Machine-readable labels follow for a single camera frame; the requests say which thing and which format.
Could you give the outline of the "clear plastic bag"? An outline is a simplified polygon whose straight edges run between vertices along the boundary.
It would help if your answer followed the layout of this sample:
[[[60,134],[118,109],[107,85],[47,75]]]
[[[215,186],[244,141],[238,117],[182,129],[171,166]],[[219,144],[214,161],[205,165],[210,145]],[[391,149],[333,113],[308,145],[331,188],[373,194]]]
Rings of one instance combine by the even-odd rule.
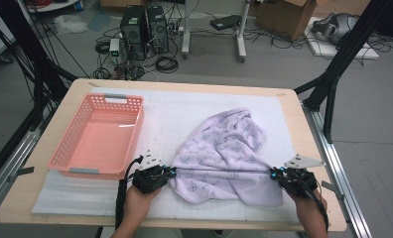
[[[54,24],[59,35],[78,34],[87,30],[86,24],[76,15],[61,15],[55,17]]]

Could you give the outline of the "blue sheet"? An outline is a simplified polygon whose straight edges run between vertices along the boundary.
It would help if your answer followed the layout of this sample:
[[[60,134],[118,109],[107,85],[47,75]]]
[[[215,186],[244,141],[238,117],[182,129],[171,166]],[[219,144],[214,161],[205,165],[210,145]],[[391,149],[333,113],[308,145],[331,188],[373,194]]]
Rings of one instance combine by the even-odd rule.
[[[87,27],[90,31],[100,32],[105,27],[109,26],[112,18],[108,16],[104,11],[96,11],[91,20],[88,22]]]

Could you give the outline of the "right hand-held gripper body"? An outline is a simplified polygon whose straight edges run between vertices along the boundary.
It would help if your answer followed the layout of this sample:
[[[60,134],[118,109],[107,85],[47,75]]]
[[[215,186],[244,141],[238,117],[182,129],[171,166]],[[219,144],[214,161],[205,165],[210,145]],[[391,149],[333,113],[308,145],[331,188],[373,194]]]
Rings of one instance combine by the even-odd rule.
[[[296,155],[284,164],[287,172],[280,175],[279,185],[288,193],[298,197],[307,198],[318,188],[313,172],[308,168],[323,167],[323,161],[302,155]]]

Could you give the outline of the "black flat device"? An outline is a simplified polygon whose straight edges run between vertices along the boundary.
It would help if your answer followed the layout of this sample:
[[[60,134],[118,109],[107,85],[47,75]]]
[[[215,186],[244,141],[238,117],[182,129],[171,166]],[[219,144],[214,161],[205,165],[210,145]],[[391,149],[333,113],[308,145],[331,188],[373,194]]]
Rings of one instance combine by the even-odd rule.
[[[233,28],[237,26],[241,21],[239,15],[230,15],[210,21],[210,25],[218,31]]]

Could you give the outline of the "lavender cat print cloth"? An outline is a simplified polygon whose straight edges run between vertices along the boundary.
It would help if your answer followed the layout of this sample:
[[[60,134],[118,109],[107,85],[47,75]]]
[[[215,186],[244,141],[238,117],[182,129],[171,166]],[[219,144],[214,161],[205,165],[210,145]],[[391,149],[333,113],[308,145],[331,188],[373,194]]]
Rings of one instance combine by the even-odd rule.
[[[281,189],[270,179],[270,166],[258,155],[266,133],[246,108],[223,111],[204,120],[178,148],[169,181],[185,201],[239,200],[246,205],[283,204]]]

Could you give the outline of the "cardboard box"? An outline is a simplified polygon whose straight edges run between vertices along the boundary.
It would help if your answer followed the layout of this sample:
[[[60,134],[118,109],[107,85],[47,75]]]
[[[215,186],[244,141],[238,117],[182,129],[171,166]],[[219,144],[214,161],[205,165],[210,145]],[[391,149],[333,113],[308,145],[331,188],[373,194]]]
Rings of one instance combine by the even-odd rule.
[[[317,0],[264,0],[258,6],[256,25],[295,41],[304,34],[316,8]]]

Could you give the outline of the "grey and black device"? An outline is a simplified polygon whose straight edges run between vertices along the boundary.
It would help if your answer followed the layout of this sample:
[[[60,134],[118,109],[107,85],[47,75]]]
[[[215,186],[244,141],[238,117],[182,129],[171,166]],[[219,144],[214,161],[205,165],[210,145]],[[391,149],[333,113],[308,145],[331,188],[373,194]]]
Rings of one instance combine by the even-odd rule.
[[[314,21],[312,32],[320,33],[333,45],[343,42],[354,28],[357,19],[347,13],[330,13],[327,17]]]

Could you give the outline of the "person's right hand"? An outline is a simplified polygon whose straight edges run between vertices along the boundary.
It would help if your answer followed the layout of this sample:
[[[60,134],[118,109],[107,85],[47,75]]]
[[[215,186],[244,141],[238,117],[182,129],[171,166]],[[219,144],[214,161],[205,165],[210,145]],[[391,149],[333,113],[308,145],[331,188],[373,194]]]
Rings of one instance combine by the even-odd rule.
[[[296,205],[297,216],[302,224],[325,222],[319,206],[312,198],[302,198],[289,194]]]

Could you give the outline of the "white power adapter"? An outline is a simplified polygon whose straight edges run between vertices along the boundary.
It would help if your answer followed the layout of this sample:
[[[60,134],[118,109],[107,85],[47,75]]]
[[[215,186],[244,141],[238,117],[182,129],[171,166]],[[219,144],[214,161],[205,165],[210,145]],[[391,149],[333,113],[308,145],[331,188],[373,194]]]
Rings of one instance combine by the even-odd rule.
[[[111,39],[109,46],[109,53],[112,58],[112,62],[114,64],[120,64],[121,55],[120,55],[120,40],[119,39]]]

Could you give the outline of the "black frame post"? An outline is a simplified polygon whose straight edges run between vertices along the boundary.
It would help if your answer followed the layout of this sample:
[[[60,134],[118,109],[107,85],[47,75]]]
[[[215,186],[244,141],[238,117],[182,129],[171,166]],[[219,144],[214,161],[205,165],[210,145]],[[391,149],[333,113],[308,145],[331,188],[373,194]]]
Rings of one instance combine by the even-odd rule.
[[[312,111],[319,111],[322,103],[327,102],[323,134],[328,143],[332,143],[331,126],[338,82],[373,31],[391,10],[393,0],[370,0],[326,70],[317,78],[294,89],[297,94],[312,90],[310,96],[303,101]]]
[[[0,17],[29,60],[17,56],[16,48],[0,30],[0,40],[12,52],[26,79],[34,84],[34,107],[30,113],[32,126],[38,127],[44,121],[44,109],[50,102],[59,104],[68,87],[63,82],[74,82],[77,76],[58,66],[45,52],[42,44],[26,20],[17,0],[0,0]]]

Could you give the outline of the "white grid mat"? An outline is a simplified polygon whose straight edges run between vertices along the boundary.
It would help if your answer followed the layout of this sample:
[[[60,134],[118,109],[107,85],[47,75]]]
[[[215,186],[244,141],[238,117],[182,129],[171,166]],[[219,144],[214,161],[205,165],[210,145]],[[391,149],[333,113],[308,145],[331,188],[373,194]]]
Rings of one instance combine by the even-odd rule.
[[[284,106],[276,96],[191,93],[178,91],[95,88],[90,93],[139,95],[144,98],[144,121],[134,159],[150,153],[171,166],[178,148],[207,118],[236,108],[246,108],[266,133],[258,150],[270,167],[280,167],[294,158]],[[134,159],[125,174],[135,170]],[[50,169],[32,209],[35,214],[91,215],[111,217],[119,179],[75,178]],[[251,206],[239,200],[211,199],[200,204],[185,201],[168,184],[155,198],[149,211],[152,218],[294,222],[295,204],[281,189],[283,204],[275,207]]]

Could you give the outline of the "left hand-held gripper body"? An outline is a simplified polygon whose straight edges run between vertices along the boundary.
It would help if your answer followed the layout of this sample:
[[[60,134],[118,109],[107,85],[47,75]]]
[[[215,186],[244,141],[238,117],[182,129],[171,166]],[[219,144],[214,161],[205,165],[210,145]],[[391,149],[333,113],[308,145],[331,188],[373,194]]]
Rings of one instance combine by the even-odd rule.
[[[142,157],[138,168],[132,175],[132,184],[142,193],[151,193],[168,182],[169,171],[163,169],[162,159],[157,159],[147,153]]]

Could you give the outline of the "pink plastic basket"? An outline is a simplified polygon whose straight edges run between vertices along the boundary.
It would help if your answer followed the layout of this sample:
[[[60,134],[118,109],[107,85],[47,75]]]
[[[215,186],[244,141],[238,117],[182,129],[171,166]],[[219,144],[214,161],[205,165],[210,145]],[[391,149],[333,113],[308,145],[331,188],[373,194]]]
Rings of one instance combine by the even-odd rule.
[[[132,162],[144,121],[139,95],[88,93],[49,160],[67,177],[122,179]]]

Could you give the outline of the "grey table bracket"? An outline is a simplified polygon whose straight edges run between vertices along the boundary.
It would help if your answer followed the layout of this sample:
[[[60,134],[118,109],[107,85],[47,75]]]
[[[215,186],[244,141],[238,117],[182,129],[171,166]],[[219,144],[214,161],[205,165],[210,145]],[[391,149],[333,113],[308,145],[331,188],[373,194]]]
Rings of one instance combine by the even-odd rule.
[[[14,182],[17,179],[17,177],[19,177],[19,176],[31,174],[34,172],[34,169],[35,169],[35,167],[28,167],[28,168],[19,169],[19,170],[15,171],[15,173],[13,175],[7,177],[7,182]]]
[[[335,194],[335,197],[337,200],[344,200],[344,194],[342,194],[338,187],[331,184],[330,182],[327,182],[325,180],[321,181],[321,186],[325,187],[326,189],[332,191]]]

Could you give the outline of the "white board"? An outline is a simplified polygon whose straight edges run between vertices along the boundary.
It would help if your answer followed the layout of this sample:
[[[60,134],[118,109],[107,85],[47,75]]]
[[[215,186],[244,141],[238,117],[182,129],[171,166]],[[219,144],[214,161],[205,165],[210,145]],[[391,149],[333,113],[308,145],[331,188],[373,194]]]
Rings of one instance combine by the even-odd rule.
[[[320,33],[312,32],[313,22],[317,19],[317,17],[312,17],[310,19],[309,24],[305,29],[305,39],[316,57],[333,59],[337,53],[336,46],[324,38]],[[379,55],[368,44],[364,44],[363,48],[357,53],[355,58],[357,60],[377,60]]]

